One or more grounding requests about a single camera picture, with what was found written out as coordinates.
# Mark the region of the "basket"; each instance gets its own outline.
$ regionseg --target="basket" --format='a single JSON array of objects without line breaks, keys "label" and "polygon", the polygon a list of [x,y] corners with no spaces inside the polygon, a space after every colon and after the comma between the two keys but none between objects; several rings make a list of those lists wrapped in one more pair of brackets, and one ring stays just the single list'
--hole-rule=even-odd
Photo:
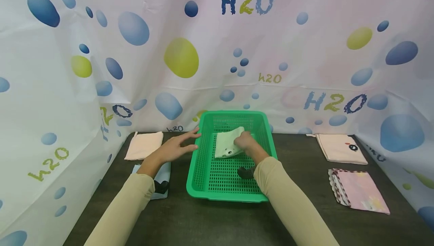
[{"label": "basket", "polygon": [[200,117],[196,139],[199,149],[193,152],[186,189],[194,198],[208,200],[261,203],[268,201],[254,179],[241,179],[239,167],[254,166],[245,153],[230,158],[214,158],[219,132],[228,132],[243,126],[272,157],[277,158],[268,119],[263,112],[215,111],[204,112]]}]

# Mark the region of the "light pink cloth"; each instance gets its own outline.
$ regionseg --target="light pink cloth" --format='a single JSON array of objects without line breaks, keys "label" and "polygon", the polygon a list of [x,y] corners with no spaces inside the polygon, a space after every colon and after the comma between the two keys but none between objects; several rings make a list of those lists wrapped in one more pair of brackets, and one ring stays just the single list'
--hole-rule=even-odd
[{"label": "light pink cloth", "polygon": [[157,150],[163,143],[163,132],[134,134],[125,160],[142,160]]}]

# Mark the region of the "yellow bubble print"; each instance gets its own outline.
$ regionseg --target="yellow bubble print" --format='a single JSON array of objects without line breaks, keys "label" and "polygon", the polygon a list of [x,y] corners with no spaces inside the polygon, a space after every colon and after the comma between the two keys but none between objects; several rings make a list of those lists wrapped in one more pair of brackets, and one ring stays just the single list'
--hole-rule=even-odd
[{"label": "yellow bubble print", "polygon": [[90,61],[83,56],[72,56],[72,71],[77,77],[87,78],[92,74],[92,65]]},{"label": "yellow bubble print", "polygon": [[180,78],[190,78],[199,68],[199,56],[189,40],[175,38],[164,53],[164,62]]},{"label": "yellow bubble print", "polygon": [[199,111],[199,112],[196,114],[197,117],[194,117],[194,118],[193,118],[193,121],[194,121],[194,122],[197,122],[197,120],[200,119],[200,117],[202,116],[202,113],[203,113],[203,112],[207,112],[207,110],[206,110],[206,109],[203,109],[203,110]]},{"label": "yellow bubble print", "polygon": [[366,46],[372,38],[372,30],[368,27],[356,29],[347,39],[347,47],[357,50]]}]

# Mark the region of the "tabletop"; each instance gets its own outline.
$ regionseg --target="tabletop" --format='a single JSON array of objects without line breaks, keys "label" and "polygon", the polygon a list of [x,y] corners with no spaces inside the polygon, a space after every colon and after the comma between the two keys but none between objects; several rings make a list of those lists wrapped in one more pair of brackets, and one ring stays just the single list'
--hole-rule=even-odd
[{"label": "tabletop", "polygon": [[[180,133],[165,132],[164,140]],[[104,211],[122,188],[135,164],[124,157],[133,134],[95,191],[64,246],[83,245]],[[434,234],[377,163],[358,143],[368,165],[326,161],[315,138],[272,134],[285,171],[305,192],[340,246],[433,245]],[[127,241],[138,245],[296,245],[269,203],[232,203],[195,199],[186,192],[191,153],[172,163],[168,198],[152,200],[141,213]],[[337,203],[327,170],[367,171],[391,212],[358,211]]]}]

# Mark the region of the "white backdrop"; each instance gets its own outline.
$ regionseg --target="white backdrop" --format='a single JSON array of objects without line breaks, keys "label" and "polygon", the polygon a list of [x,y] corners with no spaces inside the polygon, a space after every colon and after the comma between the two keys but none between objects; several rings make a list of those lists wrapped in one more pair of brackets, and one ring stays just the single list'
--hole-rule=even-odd
[{"label": "white backdrop", "polygon": [[0,246],[62,245],[126,136],[356,134],[434,230],[434,0],[2,0]]}]

